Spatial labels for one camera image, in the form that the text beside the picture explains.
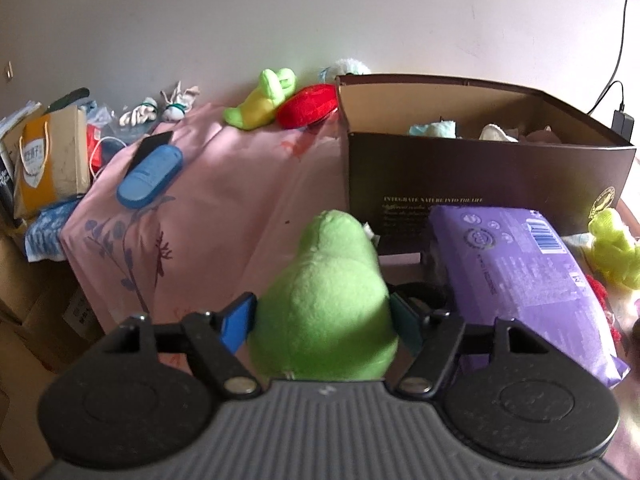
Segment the red plush pepper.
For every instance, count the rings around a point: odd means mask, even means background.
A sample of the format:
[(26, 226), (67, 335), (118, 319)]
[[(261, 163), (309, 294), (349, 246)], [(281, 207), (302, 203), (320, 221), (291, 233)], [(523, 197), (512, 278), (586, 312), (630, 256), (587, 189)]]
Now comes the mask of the red plush pepper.
[(334, 84), (313, 84), (288, 98), (276, 111), (283, 129), (299, 129), (320, 122), (338, 107)]

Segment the red plush ball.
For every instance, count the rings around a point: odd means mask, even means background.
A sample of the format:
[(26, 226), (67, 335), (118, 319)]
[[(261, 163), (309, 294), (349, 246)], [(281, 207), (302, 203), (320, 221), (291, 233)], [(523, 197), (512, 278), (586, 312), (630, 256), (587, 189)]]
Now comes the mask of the red plush ball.
[(612, 339), (616, 342), (616, 344), (619, 344), (622, 341), (622, 334), (617, 327), (615, 315), (608, 305), (608, 291), (600, 281), (598, 281), (596, 278), (593, 278), (591, 275), (587, 275), (586, 279), (605, 314)]

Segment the light green cloth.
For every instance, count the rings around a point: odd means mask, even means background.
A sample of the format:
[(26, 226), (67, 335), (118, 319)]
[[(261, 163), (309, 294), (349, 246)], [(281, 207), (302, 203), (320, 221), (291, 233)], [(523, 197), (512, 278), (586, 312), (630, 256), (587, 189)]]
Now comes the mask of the light green cloth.
[(408, 130), (409, 136), (423, 136), (424, 138), (455, 139), (457, 124), (453, 120), (440, 120), (429, 124), (413, 125)]

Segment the brown cardboard box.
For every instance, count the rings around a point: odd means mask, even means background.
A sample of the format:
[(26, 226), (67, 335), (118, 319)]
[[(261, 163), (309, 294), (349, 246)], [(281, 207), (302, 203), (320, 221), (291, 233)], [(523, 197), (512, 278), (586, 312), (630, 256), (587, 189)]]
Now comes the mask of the brown cardboard box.
[[(561, 235), (616, 206), (637, 150), (539, 90), (426, 75), (338, 78), (349, 212), (385, 250), (420, 240), (436, 205), (538, 210)], [(455, 139), (409, 136), (453, 120)]]

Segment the purple wet wipes pack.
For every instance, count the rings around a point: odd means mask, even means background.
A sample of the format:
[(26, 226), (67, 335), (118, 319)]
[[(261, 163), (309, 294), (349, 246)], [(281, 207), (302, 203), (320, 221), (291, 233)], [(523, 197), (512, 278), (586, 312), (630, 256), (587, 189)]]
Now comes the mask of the purple wet wipes pack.
[(471, 324), (515, 318), (608, 388), (623, 381), (608, 320), (584, 272), (536, 210), (436, 206), (428, 216), (454, 302)]

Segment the white panda plush toy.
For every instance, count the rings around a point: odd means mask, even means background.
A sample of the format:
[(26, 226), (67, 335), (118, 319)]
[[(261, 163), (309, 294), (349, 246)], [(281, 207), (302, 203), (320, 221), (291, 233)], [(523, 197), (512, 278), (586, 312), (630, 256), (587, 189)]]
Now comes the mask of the white panda plush toy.
[(356, 58), (341, 58), (319, 73), (319, 81), (322, 84), (333, 84), (334, 80), (341, 76), (369, 75), (370, 73), (370, 68)]

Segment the green yellow plush toy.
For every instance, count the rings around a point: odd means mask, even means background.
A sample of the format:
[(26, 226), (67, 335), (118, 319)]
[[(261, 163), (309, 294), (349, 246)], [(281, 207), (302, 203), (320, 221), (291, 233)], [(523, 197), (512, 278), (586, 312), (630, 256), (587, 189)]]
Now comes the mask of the green yellow plush toy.
[(256, 88), (238, 106), (227, 107), (222, 113), (224, 122), (232, 127), (250, 131), (274, 121), (277, 109), (296, 90), (297, 78), (290, 68), (266, 68)]

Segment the black smartphone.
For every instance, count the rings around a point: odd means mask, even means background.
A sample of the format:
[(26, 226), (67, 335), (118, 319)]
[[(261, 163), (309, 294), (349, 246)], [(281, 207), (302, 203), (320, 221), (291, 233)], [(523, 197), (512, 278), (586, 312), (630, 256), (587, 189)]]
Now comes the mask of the black smartphone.
[(128, 166), (126, 174), (130, 174), (134, 168), (136, 168), (143, 159), (147, 158), (149, 154), (152, 153), (156, 148), (161, 145), (168, 144), (171, 141), (172, 135), (174, 133), (172, 131), (165, 131), (161, 133), (154, 133), (150, 136), (146, 136), (140, 143), (137, 148), (137, 151), (134, 153), (134, 157), (131, 159), (131, 162)]

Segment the yellow paper shopping bag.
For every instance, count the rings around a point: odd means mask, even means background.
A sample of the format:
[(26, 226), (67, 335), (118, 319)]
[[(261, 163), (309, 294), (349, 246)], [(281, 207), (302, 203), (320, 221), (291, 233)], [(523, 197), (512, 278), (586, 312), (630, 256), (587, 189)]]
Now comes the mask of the yellow paper shopping bag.
[(14, 216), (35, 217), (61, 200), (88, 191), (86, 114), (68, 106), (26, 122), (18, 138)]

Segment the black power adapter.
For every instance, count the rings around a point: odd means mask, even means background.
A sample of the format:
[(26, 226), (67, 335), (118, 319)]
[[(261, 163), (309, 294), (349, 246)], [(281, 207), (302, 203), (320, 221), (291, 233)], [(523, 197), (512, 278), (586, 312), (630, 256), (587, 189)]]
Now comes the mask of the black power adapter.
[(631, 140), (634, 131), (634, 118), (625, 112), (623, 104), (614, 110), (611, 129), (624, 140)]

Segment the blue plastic case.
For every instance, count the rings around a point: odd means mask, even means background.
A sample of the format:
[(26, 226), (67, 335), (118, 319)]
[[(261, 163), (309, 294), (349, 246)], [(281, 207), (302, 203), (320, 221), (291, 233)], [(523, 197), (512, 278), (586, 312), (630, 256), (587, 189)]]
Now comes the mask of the blue plastic case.
[(148, 206), (180, 172), (183, 154), (175, 145), (139, 148), (116, 190), (118, 202), (129, 209)]

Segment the green round plush toy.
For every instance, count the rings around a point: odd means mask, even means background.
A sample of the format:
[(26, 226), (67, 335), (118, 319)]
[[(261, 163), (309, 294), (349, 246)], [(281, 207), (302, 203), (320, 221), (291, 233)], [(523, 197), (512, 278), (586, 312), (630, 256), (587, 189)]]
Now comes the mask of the green round plush toy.
[(247, 345), (265, 378), (384, 376), (398, 337), (378, 253), (358, 220), (340, 210), (311, 220), (293, 260), (258, 298)]

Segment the lime green plush toy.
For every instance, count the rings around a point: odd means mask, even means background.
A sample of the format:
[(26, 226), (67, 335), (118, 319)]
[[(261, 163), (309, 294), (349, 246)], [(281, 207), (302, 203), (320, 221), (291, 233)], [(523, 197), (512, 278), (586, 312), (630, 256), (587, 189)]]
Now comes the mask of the lime green plush toy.
[(592, 236), (590, 258), (610, 281), (639, 289), (639, 242), (613, 208), (595, 214), (588, 224)]

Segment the white tied sock doll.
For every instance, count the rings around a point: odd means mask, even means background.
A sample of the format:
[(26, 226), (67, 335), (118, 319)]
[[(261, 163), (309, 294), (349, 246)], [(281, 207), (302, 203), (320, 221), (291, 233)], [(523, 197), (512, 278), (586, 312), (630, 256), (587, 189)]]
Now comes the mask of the white tied sock doll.
[(180, 122), (192, 110), (196, 98), (201, 94), (199, 86), (183, 88), (178, 81), (170, 93), (162, 90), (160, 96), (164, 100), (163, 122)]

